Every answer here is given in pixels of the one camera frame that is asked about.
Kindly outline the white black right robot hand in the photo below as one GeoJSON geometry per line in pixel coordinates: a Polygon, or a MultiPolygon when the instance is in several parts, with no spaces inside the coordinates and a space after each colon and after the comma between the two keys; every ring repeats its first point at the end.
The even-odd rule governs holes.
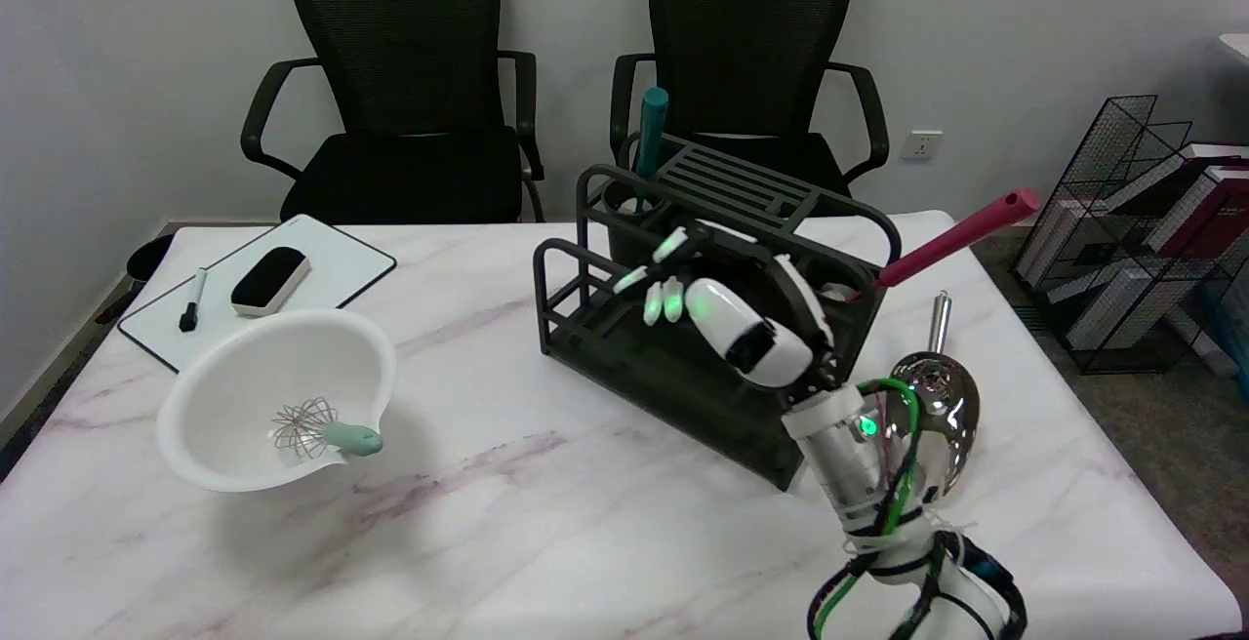
{"type": "Polygon", "coordinates": [[[789,255],[776,255],[752,236],[718,222],[691,220],[673,229],[648,262],[616,279],[611,292],[642,298],[646,326],[659,318],[669,322],[688,318],[714,355],[754,386],[786,390],[807,382],[822,390],[816,376],[836,348],[824,308],[789,255]],[[754,309],[717,278],[696,278],[693,269],[704,268],[714,255],[754,269],[784,299],[788,320],[754,309]]]}

